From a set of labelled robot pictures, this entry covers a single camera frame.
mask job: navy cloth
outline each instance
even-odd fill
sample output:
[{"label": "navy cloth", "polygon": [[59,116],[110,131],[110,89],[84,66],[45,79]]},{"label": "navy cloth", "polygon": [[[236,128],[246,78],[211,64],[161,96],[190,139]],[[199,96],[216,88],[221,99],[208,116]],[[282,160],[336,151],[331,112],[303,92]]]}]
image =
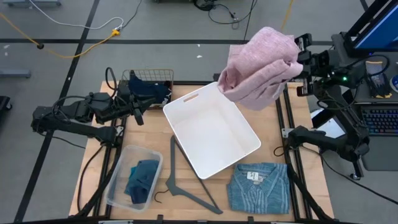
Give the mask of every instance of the navy cloth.
[{"label": "navy cloth", "polygon": [[255,214],[289,213],[286,164],[238,164],[227,185],[231,210]]},{"label": "navy cloth", "polygon": [[131,168],[124,193],[130,195],[132,203],[146,203],[158,166],[159,161],[142,160]]},{"label": "navy cloth", "polygon": [[162,83],[147,83],[139,79],[135,75],[130,76],[129,80],[130,93],[141,96],[155,96],[155,103],[167,103],[170,101],[171,90]]}]

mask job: white plastic bin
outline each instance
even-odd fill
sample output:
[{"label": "white plastic bin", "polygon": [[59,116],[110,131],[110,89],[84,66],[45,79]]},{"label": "white plastic bin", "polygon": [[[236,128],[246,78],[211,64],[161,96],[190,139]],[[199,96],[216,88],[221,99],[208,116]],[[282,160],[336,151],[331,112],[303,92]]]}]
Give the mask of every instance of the white plastic bin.
[{"label": "white plastic bin", "polygon": [[261,146],[235,103],[204,86],[164,106],[164,114],[199,178],[207,179]]},{"label": "white plastic bin", "polygon": [[[130,195],[124,193],[129,180],[131,168],[137,166],[141,160],[153,159],[159,161],[156,175],[150,188],[146,203],[133,204]],[[157,179],[162,169],[163,156],[159,152],[144,149],[139,146],[126,146],[116,164],[112,178],[107,186],[106,203],[119,208],[126,208],[134,212],[144,212],[153,199]]]}]

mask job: yellow cable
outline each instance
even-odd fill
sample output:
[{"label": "yellow cable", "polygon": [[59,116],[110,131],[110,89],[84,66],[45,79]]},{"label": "yellow cable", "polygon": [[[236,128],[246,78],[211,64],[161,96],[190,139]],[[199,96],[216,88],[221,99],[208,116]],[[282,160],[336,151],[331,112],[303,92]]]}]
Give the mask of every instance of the yellow cable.
[{"label": "yellow cable", "polygon": [[291,12],[291,10],[292,10],[293,2],[294,2],[294,0],[290,0],[289,7],[287,8],[287,11],[286,11],[286,15],[285,15],[284,22],[282,23],[282,27],[280,28],[280,31],[281,31],[281,32],[284,31],[286,22],[287,22],[287,20],[289,19],[290,12]]},{"label": "yellow cable", "polygon": [[[33,40],[32,38],[30,38],[28,35],[26,35],[22,30],[20,30],[20,28],[18,28],[17,26],[15,26],[3,13],[0,13],[0,17],[2,17],[12,28],[14,28],[16,31],[18,31],[21,35],[23,35],[26,39],[30,40],[33,44],[39,46],[40,44],[38,42],[36,42],[35,40]],[[78,54],[78,55],[74,55],[74,56],[64,56],[64,55],[60,55],[56,52],[54,52],[51,49],[44,49],[46,52],[53,54],[55,56],[58,56],[60,58],[76,58],[76,57],[80,57],[84,54],[87,54],[87,52],[89,52],[91,49],[93,49],[94,47],[98,46],[99,44],[102,44],[104,42],[106,42],[107,40],[109,40],[110,38],[114,37],[115,35],[120,35],[120,32],[117,30],[112,30],[112,34],[107,37],[106,39],[92,45],[91,47],[89,47],[87,50],[85,50],[84,52]]]},{"label": "yellow cable", "polygon": [[91,47],[89,47],[89,48],[88,48],[87,50],[85,50],[84,52],[82,52],[82,53],[80,53],[80,54],[78,54],[78,55],[74,55],[74,56],[64,56],[64,55],[60,55],[60,54],[58,54],[58,53],[56,53],[56,52],[54,52],[53,50],[50,50],[50,49],[44,49],[44,50],[45,50],[46,52],[48,52],[48,53],[50,53],[50,54],[54,54],[54,55],[56,55],[56,56],[58,56],[58,57],[60,57],[60,58],[75,58],[75,57],[80,57],[80,56],[86,54],[87,52],[89,52],[91,49],[93,49],[93,48],[96,47],[97,45],[106,42],[107,40],[109,40],[109,39],[112,38],[113,36],[114,36],[114,35],[111,34],[111,35],[110,35],[109,37],[107,37],[106,39],[104,39],[104,40],[102,40],[102,41],[96,43],[95,45],[92,45]]},{"label": "yellow cable", "polygon": [[14,28],[16,31],[18,31],[20,34],[22,34],[26,39],[30,40],[33,44],[38,45],[36,41],[32,40],[28,35],[26,35],[22,30],[20,30],[17,26],[15,26],[3,13],[0,12],[0,16],[8,23],[12,28]]}]

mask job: concrete floor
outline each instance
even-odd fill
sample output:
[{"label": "concrete floor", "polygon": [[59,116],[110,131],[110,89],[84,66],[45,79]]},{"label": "concrete floor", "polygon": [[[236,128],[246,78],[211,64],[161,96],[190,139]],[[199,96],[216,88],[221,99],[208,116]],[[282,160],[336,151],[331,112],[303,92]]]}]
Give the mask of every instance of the concrete floor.
[{"label": "concrete floor", "polygon": [[[250,0],[220,2],[228,5],[238,17],[248,13]],[[56,20],[85,24],[94,0],[62,1],[62,7],[45,7]],[[134,13],[138,1],[100,0],[93,25],[98,26],[109,18],[125,19]],[[282,25],[289,0],[259,0],[253,10],[246,39],[261,27],[278,29]],[[29,8],[9,8],[0,4],[4,13],[24,32],[37,39],[80,39],[83,29],[56,25],[39,12]],[[300,0],[293,5],[290,20],[284,33],[300,35],[310,32],[314,40],[330,40],[334,33],[348,30],[364,12],[359,0]],[[226,20],[228,14],[218,9],[215,19]],[[103,39],[118,22],[113,21],[101,30],[91,30],[88,39]],[[163,0],[156,4],[143,0],[136,18],[126,27],[122,36],[126,40],[209,39],[242,40],[247,21],[239,29],[218,25],[209,20],[207,12],[194,8],[188,1]],[[0,67],[26,68],[32,72],[30,79],[0,80],[0,95],[12,98],[14,109],[0,125],[0,223],[13,222],[30,174],[43,143],[43,137],[30,128],[32,112],[38,105],[52,105],[60,96],[72,60],[60,59],[37,50],[32,44],[7,43],[2,39],[20,39],[17,32],[0,20]],[[64,55],[73,55],[77,44],[46,44]],[[104,80],[106,67],[115,74],[129,68],[171,68],[175,80],[211,80],[227,61],[228,44],[105,44],[96,47],[79,59],[68,95],[86,95],[98,91]],[[314,46],[321,52],[329,46]],[[315,102],[309,99],[310,109]],[[86,138],[65,133],[56,136],[84,146]],[[44,162],[38,183],[28,206],[24,221],[67,217],[80,169],[83,151],[54,139]],[[344,174],[352,167],[333,153],[325,154],[330,164]],[[347,222],[394,223],[398,220],[397,207],[374,196],[325,168],[335,217]],[[396,185],[398,172],[367,172],[360,183],[374,190],[398,198]]]}]

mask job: wire basket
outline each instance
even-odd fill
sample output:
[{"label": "wire basket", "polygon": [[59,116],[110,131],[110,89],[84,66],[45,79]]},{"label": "wire basket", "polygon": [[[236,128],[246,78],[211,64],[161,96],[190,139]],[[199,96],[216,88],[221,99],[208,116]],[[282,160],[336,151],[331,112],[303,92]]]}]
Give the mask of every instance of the wire basket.
[{"label": "wire basket", "polygon": [[[129,80],[130,75],[135,75],[146,83],[159,83],[162,84],[166,81],[170,82],[170,90],[173,89],[174,71],[172,69],[126,69],[123,71],[122,79]],[[150,106],[149,110],[162,109],[164,103],[155,103]]]}]

